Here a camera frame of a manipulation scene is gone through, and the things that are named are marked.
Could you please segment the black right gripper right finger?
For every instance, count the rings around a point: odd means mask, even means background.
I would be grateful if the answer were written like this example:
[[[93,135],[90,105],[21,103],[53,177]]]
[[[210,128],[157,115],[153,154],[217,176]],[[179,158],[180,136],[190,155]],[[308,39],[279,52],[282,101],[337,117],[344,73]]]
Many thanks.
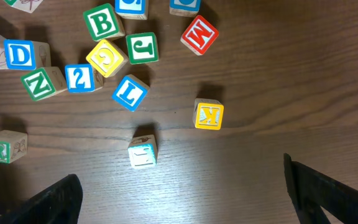
[[[328,211],[343,223],[358,223],[358,190],[283,155],[287,192],[300,223],[329,223]]]

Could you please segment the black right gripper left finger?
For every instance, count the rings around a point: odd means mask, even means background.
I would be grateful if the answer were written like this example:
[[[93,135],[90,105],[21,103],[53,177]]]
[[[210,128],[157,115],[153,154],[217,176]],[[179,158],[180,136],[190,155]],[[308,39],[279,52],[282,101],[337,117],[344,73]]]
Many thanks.
[[[77,224],[83,201],[83,189],[77,175],[70,174],[0,216],[5,224]]]

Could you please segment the green R block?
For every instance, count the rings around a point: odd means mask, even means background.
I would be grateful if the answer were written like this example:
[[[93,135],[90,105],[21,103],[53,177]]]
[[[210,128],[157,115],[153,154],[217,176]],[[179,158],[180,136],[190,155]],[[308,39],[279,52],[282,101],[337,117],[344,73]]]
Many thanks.
[[[0,163],[10,164],[27,154],[27,133],[0,131]]]

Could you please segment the yellow G block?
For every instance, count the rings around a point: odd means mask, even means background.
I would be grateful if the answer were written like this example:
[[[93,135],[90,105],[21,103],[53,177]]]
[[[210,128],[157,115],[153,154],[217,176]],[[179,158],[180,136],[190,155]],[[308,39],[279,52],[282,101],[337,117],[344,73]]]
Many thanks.
[[[114,43],[103,39],[86,56],[86,61],[103,77],[109,78],[115,76],[129,61],[129,58]]]

